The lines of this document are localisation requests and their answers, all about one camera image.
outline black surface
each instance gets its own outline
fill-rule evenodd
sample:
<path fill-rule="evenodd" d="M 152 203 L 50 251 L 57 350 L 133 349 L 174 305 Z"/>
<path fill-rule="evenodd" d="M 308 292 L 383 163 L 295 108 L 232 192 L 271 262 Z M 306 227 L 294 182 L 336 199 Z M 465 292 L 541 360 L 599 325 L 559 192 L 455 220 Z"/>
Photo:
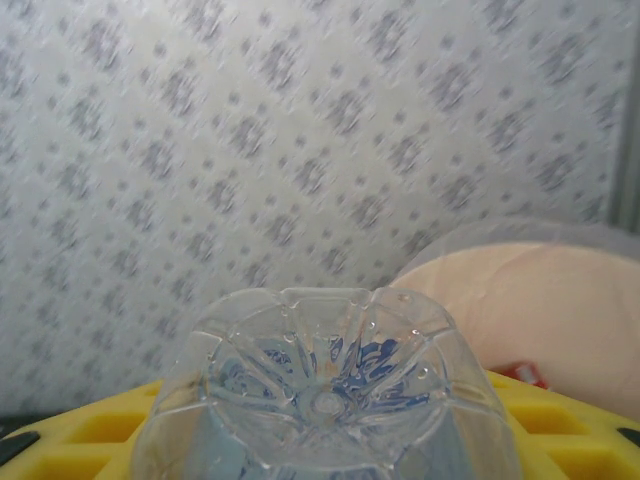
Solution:
<path fill-rule="evenodd" d="M 638 430 L 634 430 L 633 428 L 619 428 L 618 432 L 631 443 L 635 444 L 636 447 L 640 448 L 640 432 Z"/>
<path fill-rule="evenodd" d="M 54 415 L 57 415 L 57 413 L 0 417 L 0 438 L 6 437 L 11 432 L 18 430 L 19 428 L 26 427 L 27 425 L 39 422 L 40 420 L 46 420 Z"/>
<path fill-rule="evenodd" d="M 40 440 L 38 432 L 24 432 L 0 440 L 0 467 Z"/>

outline clear plastic bottle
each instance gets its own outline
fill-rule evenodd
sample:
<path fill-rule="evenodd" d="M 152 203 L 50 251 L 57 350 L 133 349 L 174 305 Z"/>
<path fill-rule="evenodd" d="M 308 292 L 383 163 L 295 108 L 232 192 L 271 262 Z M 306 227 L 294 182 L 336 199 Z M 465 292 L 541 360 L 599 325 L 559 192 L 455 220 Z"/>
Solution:
<path fill-rule="evenodd" d="M 245 290 L 189 335 L 134 480 L 519 479 L 504 410 L 435 302 Z"/>

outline white patterned fabric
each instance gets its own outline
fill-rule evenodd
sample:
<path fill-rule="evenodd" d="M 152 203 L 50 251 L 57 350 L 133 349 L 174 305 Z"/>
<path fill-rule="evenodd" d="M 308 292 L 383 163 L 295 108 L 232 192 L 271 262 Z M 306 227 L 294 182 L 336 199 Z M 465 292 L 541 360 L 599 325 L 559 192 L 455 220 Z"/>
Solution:
<path fill-rule="evenodd" d="M 0 410 L 159 375 L 244 287 L 598 221 L 632 0 L 0 0 Z"/>

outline red tag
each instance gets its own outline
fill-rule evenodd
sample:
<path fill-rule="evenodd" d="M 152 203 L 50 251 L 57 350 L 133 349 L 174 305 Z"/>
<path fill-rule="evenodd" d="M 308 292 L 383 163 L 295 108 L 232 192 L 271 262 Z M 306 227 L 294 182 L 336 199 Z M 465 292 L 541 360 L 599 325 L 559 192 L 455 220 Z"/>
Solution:
<path fill-rule="evenodd" d="M 494 370 L 500 375 L 505 377 L 514 378 L 521 382 L 528 383 L 529 385 L 535 385 L 536 387 L 549 390 L 549 385 L 544 381 L 538 367 L 531 362 L 519 362 L 508 365 L 506 367 L 497 368 Z"/>

